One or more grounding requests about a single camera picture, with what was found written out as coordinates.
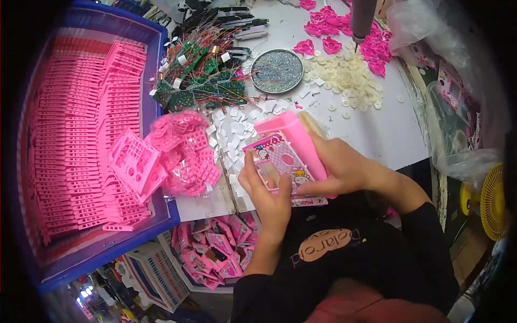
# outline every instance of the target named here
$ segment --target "blue plastic tray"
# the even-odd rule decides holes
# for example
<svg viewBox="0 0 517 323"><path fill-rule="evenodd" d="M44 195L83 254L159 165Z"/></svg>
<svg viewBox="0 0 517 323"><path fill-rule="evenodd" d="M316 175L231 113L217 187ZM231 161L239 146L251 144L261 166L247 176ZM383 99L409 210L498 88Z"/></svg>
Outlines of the blue plastic tray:
<svg viewBox="0 0 517 323"><path fill-rule="evenodd" d="M167 30L157 23L118 8L84 1L72 3L61 23L56 26L56 30L61 27L96 30L146 44L147 62L143 73L144 84L146 80L156 74L162 58L163 44L167 38ZM41 64L45 61L45 55L46 50L43 48L40 57L34 62L33 76L35 71L42 68ZM23 193L25 192L23 188L26 187L26 183L23 182L26 176L23 172L27 172L27 169L20 166L26 164L23 161L30 144L27 139L29 131L27 103L30 102L37 86L33 77L27 79L25 87L27 91L20 98L16 120L12 120L18 124L18 132L10 137L7 145L10 154L4 157L8 159L5 164L11 165L12 169L12 172L9 173L9 182L13 186L16 185L15 183L18 184L8 194L12 210L14 210L10 215L13 217L13 229L18 239L18 250L23 255L33 283L41 293L46 293L155 238L158 234L179 224L180 219L176 203L166 203L161 190L158 190L152 196L155 216L137 231L115 233L58 260L53 260L56 259L56 255L63 255L67 252L67 246L73 238L52 241L48 247L45 247L41 237L35 235L34 231L31 233L28 229L30 221L33 219L29 214L30 208L27 207L30 203L27 202L27 197L24 197ZM142 95L144 136L149 133L151 122L161 115L160 106L151 96L147 95L146 90L144 87Z"/></svg>

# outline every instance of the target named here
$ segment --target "metal tin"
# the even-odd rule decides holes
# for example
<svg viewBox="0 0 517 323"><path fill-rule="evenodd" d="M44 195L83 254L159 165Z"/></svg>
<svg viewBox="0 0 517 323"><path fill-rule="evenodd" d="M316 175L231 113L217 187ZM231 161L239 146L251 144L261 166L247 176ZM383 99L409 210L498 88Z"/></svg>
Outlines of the metal tin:
<svg viewBox="0 0 517 323"><path fill-rule="evenodd" d="M286 50L286 49L271 49L271 50L265 51L264 53L262 53L262 54L260 54L259 56L257 56L257 58L255 58L255 60L254 60L254 61L253 61L253 63L251 64L251 72L252 72L252 73L254 73L254 72L255 72L255 71L254 71L254 69L255 69L255 67L256 67L255 65L256 65L257 61L258 61L262 56L264 56L264 55L266 55L266 54L268 54L268 53L271 53L271 52L287 52L287 53L292 54L292 56L293 56L293 61L296 61L297 63L299 63L299 68L300 68L300 71L301 71L301 73L300 73L300 76L299 76L298 80L297 80L295 83L293 82L293 84L292 84L292 85L290 84L289 86L286 86L285 88L280 88L280 89L275 90L275 91L272 91L272 90L268 89L267 87L264 87L264 86L263 86L263 85L261 85L261 84L257 84L257 81L258 81L258 80L256 79L256 75L253 75L253 76L251 77L251 81L253 82L253 84L255 85L255 87L256 87L257 89L259 89L259 90L261 90L261 91L263 91L263 92L266 92L266 93L274 93L274 94L276 94L276 93L284 93L284 92L287 92L287 91L289 91L289 90L293 89L296 85L298 85L298 84L300 83L300 81L301 81L301 79L302 79L302 77L303 77L303 62L301 61L300 57L298 57L298 56L296 55L296 53L294 53L294 52L292 52L292 51L290 51L290 50Z"/></svg>

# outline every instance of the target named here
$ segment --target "hand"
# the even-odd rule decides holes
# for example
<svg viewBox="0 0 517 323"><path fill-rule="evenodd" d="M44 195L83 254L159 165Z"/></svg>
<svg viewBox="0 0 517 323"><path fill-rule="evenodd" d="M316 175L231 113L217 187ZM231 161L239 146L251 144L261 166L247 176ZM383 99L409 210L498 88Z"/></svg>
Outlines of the hand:
<svg viewBox="0 0 517 323"><path fill-rule="evenodd" d="M280 178L278 194L270 193L256 172L251 151L246 151L244 168L238 179L257 209L262 222L261 235L266 236L271 242L280 243L291 218L290 175L284 174Z"/></svg>
<svg viewBox="0 0 517 323"><path fill-rule="evenodd" d="M379 165L358 153L341 139L323 140L309 131L316 152L327 169L328 178L306 182L297 189L302 195L346 194L372 186L374 168Z"/></svg>

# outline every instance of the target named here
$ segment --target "black shirt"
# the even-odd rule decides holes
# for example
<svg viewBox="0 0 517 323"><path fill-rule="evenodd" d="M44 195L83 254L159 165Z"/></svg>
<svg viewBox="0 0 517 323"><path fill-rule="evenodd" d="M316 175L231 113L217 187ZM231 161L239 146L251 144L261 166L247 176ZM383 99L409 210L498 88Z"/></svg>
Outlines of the black shirt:
<svg viewBox="0 0 517 323"><path fill-rule="evenodd" d="M400 231L376 220L360 194L294 208L274 274L237 282L231 322L303 322L339 278L447 315L459 287L434 206L401 216Z"/></svg>

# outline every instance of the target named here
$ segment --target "person's right hand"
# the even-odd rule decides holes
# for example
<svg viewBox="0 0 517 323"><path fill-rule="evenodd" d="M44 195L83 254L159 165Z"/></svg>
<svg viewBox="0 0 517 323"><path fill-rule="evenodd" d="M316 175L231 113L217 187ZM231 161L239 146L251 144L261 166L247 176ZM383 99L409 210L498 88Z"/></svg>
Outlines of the person's right hand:
<svg viewBox="0 0 517 323"><path fill-rule="evenodd" d="M309 135L328 178L300 185L298 194L346 194L371 188L373 169L379 165L376 161L361 155L341 139L324 140L312 131Z"/></svg>

